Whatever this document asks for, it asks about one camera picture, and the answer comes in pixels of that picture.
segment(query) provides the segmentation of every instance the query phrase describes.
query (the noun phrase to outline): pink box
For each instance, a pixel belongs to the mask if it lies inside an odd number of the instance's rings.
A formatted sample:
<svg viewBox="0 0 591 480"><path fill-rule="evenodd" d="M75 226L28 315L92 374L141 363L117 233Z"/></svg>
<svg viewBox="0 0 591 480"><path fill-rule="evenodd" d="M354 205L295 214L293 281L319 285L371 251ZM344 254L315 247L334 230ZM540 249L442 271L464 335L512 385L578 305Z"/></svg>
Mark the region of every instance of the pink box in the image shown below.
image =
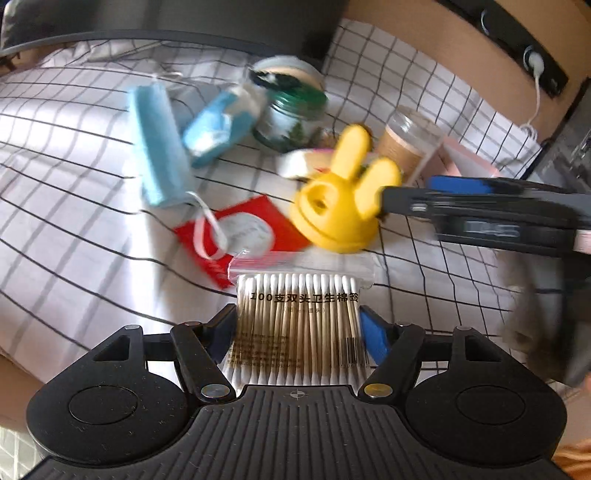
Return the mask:
<svg viewBox="0 0 591 480"><path fill-rule="evenodd" d="M498 177L499 171L484 158L480 158L450 137L443 139L441 147L423 167L423 181L434 175L453 177Z"/></svg>

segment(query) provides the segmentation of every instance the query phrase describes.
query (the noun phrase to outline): screw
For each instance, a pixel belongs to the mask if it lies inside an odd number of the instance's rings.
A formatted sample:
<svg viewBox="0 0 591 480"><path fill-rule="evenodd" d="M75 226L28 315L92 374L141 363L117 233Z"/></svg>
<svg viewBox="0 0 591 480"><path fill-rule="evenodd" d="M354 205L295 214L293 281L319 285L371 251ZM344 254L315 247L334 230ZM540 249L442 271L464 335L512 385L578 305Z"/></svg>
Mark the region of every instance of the screw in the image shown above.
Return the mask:
<svg viewBox="0 0 591 480"><path fill-rule="evenodd" d="M393 392L392 387L385 383L370 383L363 391L370 398L384 398L392 395Z"/></svg>
<svg viewBox="0 0 591 480"><path fill-rule="evenodd" d="M221 383L210 383L201 389L201 395L207 398L223 398L230 393L230 389Z"/></svg>
<svg viewBox="0 0 591 480"><path fill-rule="evenodd" d="M413 203L410 207L412 212L426 212L427 211L427 204L426 203Z"/></svg>

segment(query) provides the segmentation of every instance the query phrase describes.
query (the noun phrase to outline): yellow bunny ears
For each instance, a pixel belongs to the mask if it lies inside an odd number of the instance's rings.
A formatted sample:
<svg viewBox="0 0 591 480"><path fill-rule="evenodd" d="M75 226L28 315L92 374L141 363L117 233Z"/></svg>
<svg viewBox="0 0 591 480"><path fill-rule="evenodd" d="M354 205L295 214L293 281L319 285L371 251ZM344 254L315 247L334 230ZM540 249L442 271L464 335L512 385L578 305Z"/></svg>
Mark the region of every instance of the yellow bunny ears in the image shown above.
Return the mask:
<svg viewBox="0 0 591 480"><path fill-rule="evenodd" d="M358 179L370 144L364 127L349 125L336 146L330 171L295 195L291 221L318 247L354 253L377 234L381 192L387 186L400 186L402 174L392 160L381 157Z"/></svg>

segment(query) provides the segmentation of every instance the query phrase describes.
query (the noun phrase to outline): blue package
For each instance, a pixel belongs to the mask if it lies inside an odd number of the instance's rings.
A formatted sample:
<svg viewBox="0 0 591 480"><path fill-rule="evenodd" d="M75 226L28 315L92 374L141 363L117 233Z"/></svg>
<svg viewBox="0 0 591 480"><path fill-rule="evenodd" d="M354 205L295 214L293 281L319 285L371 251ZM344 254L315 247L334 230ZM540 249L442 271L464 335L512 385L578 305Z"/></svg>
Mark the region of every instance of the blue package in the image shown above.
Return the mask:
<svg viewBox="0 0 591 480"><path fill-rule="evenodd" d="M183 144L193 156L193 167L202 167L250 133L257 122L264 94L250 85L220 93L183 132Z"/></svg>
<svg viewBox="0 0 591 480"><path fill-rule="evenodd" d="M189 155L161 83L129 92L129 126L148 203L165 207L186 202L186 192L194 190Z"/></svg>

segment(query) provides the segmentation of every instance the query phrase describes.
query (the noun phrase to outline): cotton swab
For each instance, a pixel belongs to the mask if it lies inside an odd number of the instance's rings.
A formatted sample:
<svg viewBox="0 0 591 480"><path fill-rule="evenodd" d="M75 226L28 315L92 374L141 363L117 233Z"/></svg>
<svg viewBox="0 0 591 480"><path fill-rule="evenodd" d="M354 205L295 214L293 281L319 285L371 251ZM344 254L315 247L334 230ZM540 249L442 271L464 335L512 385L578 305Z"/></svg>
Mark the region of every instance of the cotton swab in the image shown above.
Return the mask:
<svg viewBox="0 0 591 480"><path fill-rule="evenodd" d="M320 292L322 295L322 383L330 384L332 377L332 356L330 349L330 303L326 301L329 294L328 275L320 276Z"/></svg>
<svg viewBox="0 0 591 480"><path fill-rule="evenodd" d="M246 282L246 279L244 278L244 275L240 275L238 277L238 285L236 286L236 291L238 292L238 304L236 306L238 319L241 318L241 314L244 311L244 302L245 302L245 295L244 295L244 286L245 285L244 284L245 284L245 282ZM224 362L223 362L222 372L230 382L232 382L233 380L237 380L239 373L235 373L235 371L239 372L240 367L241 367L240 363L238 362L238 358L236 357L236 355L240 351L238 345L236 344L236 339L238 339L238 342L240 341L241 326L242 326L242 323L237 322L235 339L232 342L232 345L230 346L230 348L228 349L228 353L226 354L226 357L224 358Z"/></svg>
<svg viewBox="0 0 591 480"><path fill-rule="evenodd" d="M341 328L339 336L342 349L341 367L347 377L346 383L355 385L357 375L355 375L354 369L357 367L357 361L355 350L350 347L351 344L355 344L355 336L350 324L351 315L347 305L348 302L342 300L344 281L345 277L335 275L337 314L339 316L339 327Z"/></svg>
<svg viewBox="0 0 591 480"><path fill-rule="evenodd" d="M279 369L277 372L277 385L285 385L287 377L287 365L289 360L289 327L290 327L290 310L287 295L291 294L291 275L285 275L285 299L283 302L283 312L281 313L281 350Z"/></svg>
<svg viewBox="0 0 591 480"><path fill-rule="evenodd" d="M296 302L299 300L301 292L306 286L306 278L303 275L298 275L298 290ZM303 385L304 372L304 303L298 302L297 309L297 366L295 369L294 385Z"/></svg>
<svg viewBox="0 0 591 480"><path fill-rule="evenodd" d="M366 380L354 278L256 274L240 276L236 286L236 336L220 368L237 391L245 384L357 390Z"/></svg>
<svg viewBox="0 0 591 480"><path fill-rule="evenodd" d="M311 367L312 367L312 375L311 375L311 384L312 385L320 385L320 374L319 374L319 366L318 366L318 357L319 357L319 350L318 350L318 322L316 317L316 305L314 302L314 285L313 285L313 278L312 275L309 273L306 274L306 292L308 292L308 296L310 298L310 303L308 305L308 314L309 314L309 325L310 325L310 357L311 357Z"/></svg>
<svg viewBox="0 0 591 480"><path fill-rule="evenodd" d="M339 384L339 330L338 330L338 319L336 317L336 308L334 303L335 298L335 280L332 275L329 277L328 282L329 296L325 297L324 300L329 306L330 310L330 384Z"/></svg>
<svg viewBox="0 0 591 480"><path fill-rule="evenodd" d="M269 316L271 310L271 303L267 300L270 295L271 289L271 275L264 274L262 276L262 292L263 298L262 313L261 313L261 330L259 336L255 338L258 344L258 380L256 381L259 385L265 385L269 376L267 374L267 342L269 341Z"/></svg>
<svg viewBox="0 0 591 480"><path fill-rule="evenodd" d="M251 328L251 337L249 341L249 353L250 353L250 360L251 360L251 377L249 379L250 384L255 384L258 381L258 370L260 363L258 361L258 355L260 350L260 334L261 334L261 324L262 324L262 307L264 300L261 300L261 294L263 292L263 282L262 282L262 274L257 274L255 276L255 285L256 285L256 299L255 302L255 314L252 321L252 328Z"/></svg>
<svg viewBox="0 0 591 480"><path fill-rule="evenodd" d="M297 299L298 285L300 279L298 275L291 275L291 299ZM297 370L297 315L298 307L294 301L290 301L290 333L289 333L289 364L287 369L286 385L294 385L295 374Z"/></svg>
<svg viewBox="0 0 591 480"><path fill-rule="evenodd" d="M254 329L254 317L256 311L256 300L252 298L252 294L256 292L256 280L254 278L247 278L245 282L245 317L241 319L243 328L241 329L242 337L240 338L239 347L239 362L241 368L241 388L250 382L252 371L252 333Z"/></svg>
<svg viewBox="0 0 591 480"><path fill-rule="evenodd" d="M359 336L359 325L358 325L358 321L357 321L357 317L355 315L355 310L357 308L357 306L355 305L355 302L353 300L350 299L350 294L351 294L351 287L350 287L350 279L347 276L343 276L343 280L342 280L342 287L343 287L343 291L345 292L345 295L347 295L347 310L349 312L349 327L351 329L351 337L352 337L352 349L355 352L354 356L355 356L355 364L351 366L351 372L354 373L355 376L355 382L351 383L354 388L357 389L358 386L361 386L363 384L363 382L365 382L365 375L363 373L363 369L361 367L361 365L364 363L361 358L361 338Z"/></svg>
<svg viewBox="0 0 591 480"><path fill-rule="evenodd" d="M347 340L347 333L345 329L345 319L343 318L343 311L341 309L341 305L337 300L338 293L340 291L339 284L342 283L340 275L335 275L333 277L333 282L335 285L335 293L332 296L333 298L333 306L335 307L336 311L336 318L337 318L337 344L336 348L339 353L339 363L337 367L339 369L339 384L345 385L347 383L347 372L346 372L346 364L347 364L347 356L346 356L346 340Z"/></svg>
<svg viewBox="0 0 591 480"><path fill-rule="evenodd" d="M271 290L273 290L274 283L271 282ZM277 378L280 370L281 348L283 346L281 339L281 330L283 324L283 306L278 301L281 295L285 295L285 275L280 273L276 277L276 294L273 298L274 317L273 317L273 343L272 343L272 357L271 357L271 374L269 375L269 385L277 384Z"/></svg>
<svg viewBox="0 0 591 480"><path fill-rule="evenodd" d="M354 277L350 277L350 283L351 283L351 293L355 294L358 296L359 298L359 289L357 288L357 281L355 280ZM355 312L355 329L356 329L356 334L357 334L357 338L359 338L359 341L361 342L360 345L362 347L362 352L363 352L363 365L365 367L367 367L369 365L369 357L368 357L368 353L367 350L365 349L365 345L362 343L363 337L361 335L361 321L359 319L359 300L357 300L357 302L354 304L354 308L353 308L353 312Z"/></svg>

